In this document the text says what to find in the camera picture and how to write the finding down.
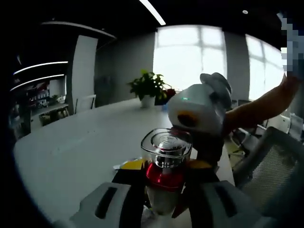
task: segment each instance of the chair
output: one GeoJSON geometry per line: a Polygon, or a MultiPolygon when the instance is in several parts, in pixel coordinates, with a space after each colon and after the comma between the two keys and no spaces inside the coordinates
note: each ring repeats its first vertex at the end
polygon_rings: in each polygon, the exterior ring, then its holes
{"type": "Polygon", "coordinates": [[[84,96],[76,99],[75,114],[89,109],[93,109],[96,95],[84,96]]]}
{"type": "Polygon", "coordinates": [[[286,218],[304,191],[304,147],[269,127],[233,174],[236,186],[251,197],[263,215],[286,218]]]}
{"type": "Polygon", "coordinates": [[[295,138],[297,141],[301,140],[301,134],[303,130],[303,119],[294,113],[290,113],[290,127],[288,134],[295,138]]]}

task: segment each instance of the flower pot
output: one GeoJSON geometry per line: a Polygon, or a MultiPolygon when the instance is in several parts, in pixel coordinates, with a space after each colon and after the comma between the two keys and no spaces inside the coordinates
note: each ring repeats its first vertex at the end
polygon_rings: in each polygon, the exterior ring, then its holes
{"type": "Polygon", "coordinates": [[[141,100],[142,108],[151,108],[154,106],[155,103],[155,96],[150,97],[149,95],[145,95],[141,100]]]}

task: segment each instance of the ceiling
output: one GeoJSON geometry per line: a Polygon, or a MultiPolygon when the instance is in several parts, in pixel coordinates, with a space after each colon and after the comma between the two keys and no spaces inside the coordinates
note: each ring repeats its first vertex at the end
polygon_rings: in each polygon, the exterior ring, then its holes
{"type": "MultiPolygon", "coordinates": [[[[166,26],[213,25],[225,31],[250,34],[277,48],[286,43],[276,16],[279,6],[252,7],[237,4],[234,0],[150,0],[150,3],[162,16],[166,26]],[[242,10],[247,10],[248,14],[243,14],[242,10]]],[[[78,23],[105,31],[118,39],[155,31],[160,26],[138,0],[55,0],[47,4],[24,2],[14,9],[14,20],[14,70],[52,61],[52,55],[56,55],[56,61],[68,61],[79,31],[67,29],[67,26],[42,26],[41,22],[78,23]]],[[[102,40],[101,43],[108,41],[104,41],[105,37],[98,33],[91,35],[102,40]]]]}

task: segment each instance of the white pillar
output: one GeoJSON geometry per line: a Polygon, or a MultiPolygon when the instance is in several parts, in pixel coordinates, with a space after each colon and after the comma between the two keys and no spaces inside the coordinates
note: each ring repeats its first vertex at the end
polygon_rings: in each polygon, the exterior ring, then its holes
{"type": "Polygon", "coordinates": [[[248,100],[250,88],[249,54],[245,35],[225,32],[227,80],[233,100],[248,100]]]}
{"type": "Polygon", "coordinates": [[[72,69],[72,96],[76,99],[94,94],[95,55],[98,39],[79,35],[72,69]]]}

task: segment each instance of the pixelated area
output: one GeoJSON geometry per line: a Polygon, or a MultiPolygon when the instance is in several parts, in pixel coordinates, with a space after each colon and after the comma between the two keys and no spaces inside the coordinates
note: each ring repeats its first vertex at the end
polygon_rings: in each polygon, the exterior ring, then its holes
{"type": "Polygon", "coordinates": [[[304,79],[304,30],[299,29],[291,18],[278,14],[282,22],[282,33],[286,35],[287,46],[281,48],[285,72],[304,79]]]}

